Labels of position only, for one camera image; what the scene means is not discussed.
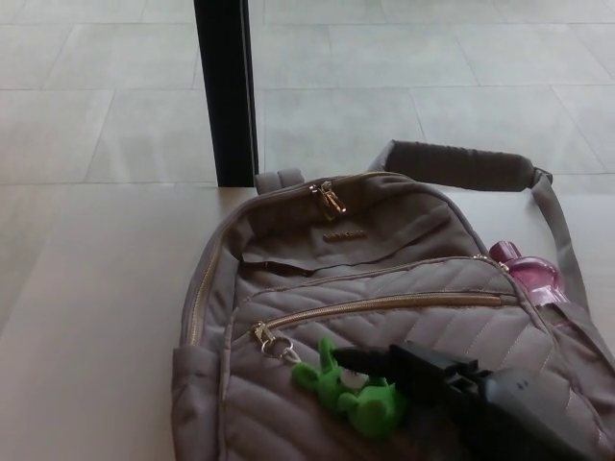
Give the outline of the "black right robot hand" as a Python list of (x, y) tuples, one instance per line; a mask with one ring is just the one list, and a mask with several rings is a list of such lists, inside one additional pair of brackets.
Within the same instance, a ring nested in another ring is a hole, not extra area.
[(383, 377), (411, 402), (441, 405), (476, 460), (598, 460), (596, 443), (523, 369), (483, 369), (476, 359), (412, 342), (340, 348), (338, 365)]

